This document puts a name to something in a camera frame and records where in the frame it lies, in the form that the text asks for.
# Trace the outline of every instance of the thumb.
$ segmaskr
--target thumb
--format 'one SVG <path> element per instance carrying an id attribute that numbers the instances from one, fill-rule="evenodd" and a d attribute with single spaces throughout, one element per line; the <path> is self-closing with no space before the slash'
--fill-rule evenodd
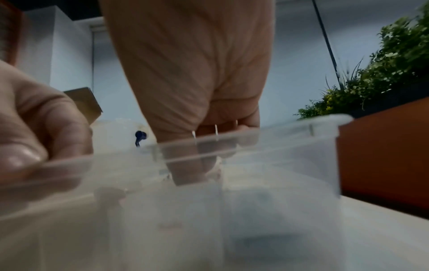
<path id="1" fill-rule="evenodd" d="M 47 160 L 48 152 L 18 115 L 13 92 L 0 89 L 0 183 Z"/>

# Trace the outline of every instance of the hand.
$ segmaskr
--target hand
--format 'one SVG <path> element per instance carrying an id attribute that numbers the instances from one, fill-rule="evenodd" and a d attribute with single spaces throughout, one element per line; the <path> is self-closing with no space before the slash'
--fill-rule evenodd
<path id="1" fill-rule="evenodd" d="M 215 125 L 219 133 L 259 127 L 258 100 L 273 43 L 273 0 L 100 3 L 158 142 L 191 138 L 193 131 L 197 136 L 215 133 Z M 195 155 L 197 150 L 173 152 Z M 178 163 L 173 170 L 170 165 L 173 178 L 210 167 L 194 162 Z"/>
<path id="2" fill-rule="evenodd" d="M 71 99 L 0 62 L 0 184 L 92 151 L 88 122 Z"/>

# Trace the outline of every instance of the clear plastic container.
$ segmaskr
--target clear plastic container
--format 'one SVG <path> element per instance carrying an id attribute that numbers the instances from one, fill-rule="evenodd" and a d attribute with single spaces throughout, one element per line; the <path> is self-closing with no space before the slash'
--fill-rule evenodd
<path id="1" fill-rule="evenodd" d="M 351 120 L 47 163 L 0 190 L 0 270 L 341 271 Z"/>

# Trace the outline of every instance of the brown planter box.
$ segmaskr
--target brown planter box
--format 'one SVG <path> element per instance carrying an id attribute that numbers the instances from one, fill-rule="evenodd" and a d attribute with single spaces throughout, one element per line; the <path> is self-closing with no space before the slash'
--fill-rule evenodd
<path id="1" fill-rule="evenodd" d="M 343 195 L 429 218 L 429 98 L 340 127 Z"/>

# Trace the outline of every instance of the blue object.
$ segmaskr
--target blue object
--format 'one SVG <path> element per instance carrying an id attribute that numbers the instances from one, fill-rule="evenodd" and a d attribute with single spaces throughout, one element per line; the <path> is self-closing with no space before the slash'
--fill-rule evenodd
<path id="1" fill-rule="evenodd" d="M 140 141 L 145 140 L 147 135 L 145 132 L 137 131 L 135 132 L 135 146 L 140 147 Z"/>

